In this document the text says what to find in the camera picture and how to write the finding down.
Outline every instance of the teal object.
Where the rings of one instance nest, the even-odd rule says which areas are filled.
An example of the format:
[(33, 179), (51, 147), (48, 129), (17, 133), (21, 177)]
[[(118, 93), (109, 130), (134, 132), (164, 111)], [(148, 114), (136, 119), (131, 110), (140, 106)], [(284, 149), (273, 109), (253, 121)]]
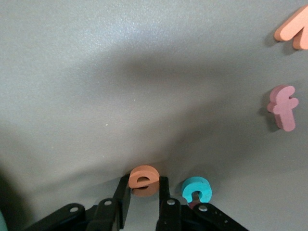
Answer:
[(208, 203), (212, 198), (212, 189), (207, 179), (203, 177), (190, 177), (182, 184), (182, 197), (188, 203), (193, 201), (192, 193), (199, 192), (199, 200), (201, 203)]
[(1, 211), (0, 211), (0, 231), (8, 231)]

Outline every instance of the pink foam letter f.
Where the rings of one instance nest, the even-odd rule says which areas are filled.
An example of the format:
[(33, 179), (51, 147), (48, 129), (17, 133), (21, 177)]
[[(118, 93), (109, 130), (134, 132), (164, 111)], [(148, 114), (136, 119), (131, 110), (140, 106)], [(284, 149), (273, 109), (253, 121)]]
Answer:
[(275, 114), (277, 126), (285, 131), (295, 129), (292, 109), (298, 105), (298, 99), (290, 97), (294, 92), (293, 86), (279, 85), (271, 91), (269, 96), (268, 111)]

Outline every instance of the black bracket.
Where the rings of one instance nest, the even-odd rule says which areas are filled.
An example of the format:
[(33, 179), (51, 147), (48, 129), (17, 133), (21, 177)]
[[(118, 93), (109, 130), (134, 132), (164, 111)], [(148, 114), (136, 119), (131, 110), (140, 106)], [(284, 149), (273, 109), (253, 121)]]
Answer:
[[(124, 228), (129, 203), (129, 174), (123, 176), (112, 198), (85, 210), (80, 204), (66, 205), (24, 231), (119, 231)], [(170, 197), (169, 180), (159, 179), (160, 215), (156, 231), (248, 231), (209, 203), (190, 209)]]

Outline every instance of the gray table surface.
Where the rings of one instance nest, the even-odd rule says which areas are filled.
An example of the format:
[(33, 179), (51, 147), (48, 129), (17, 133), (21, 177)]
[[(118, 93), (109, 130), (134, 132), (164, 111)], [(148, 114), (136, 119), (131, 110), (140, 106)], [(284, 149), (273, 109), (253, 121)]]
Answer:
[[(274, 31), (304, 0), (0, 0), (0, 208), (10, 229), (86, 208), (149, 164), (203, 176), (250, 231), (308, 229), (308, 51)], [(271, 89), (296, 88), (278, 130)], [(125, 231), (154, 230), (158, 195)]]

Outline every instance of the metal screw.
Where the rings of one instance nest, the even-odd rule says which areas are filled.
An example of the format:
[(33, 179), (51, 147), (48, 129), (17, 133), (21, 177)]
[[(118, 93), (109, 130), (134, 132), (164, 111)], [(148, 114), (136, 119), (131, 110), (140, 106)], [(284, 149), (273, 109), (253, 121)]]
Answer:
[(108, 206), (108, 205), (111, 205), (112, 204), (112, 201), (105, 201), (104, 205), (105, 206)]
[(78, 211), (78, 207), (72, 207), (70, 210), (69, 210), (71, 213), (75, 213)]
[(200, 210), (201, 212), (206, 212), (206, 211), (207, 211), (207, 207), (206, 207), (205, 205), (200, 205), (200, 206), (199, 206), (199, 210)]
[(175, 205), (175, 201), (172, 199), (167, 200), (168, 205)]

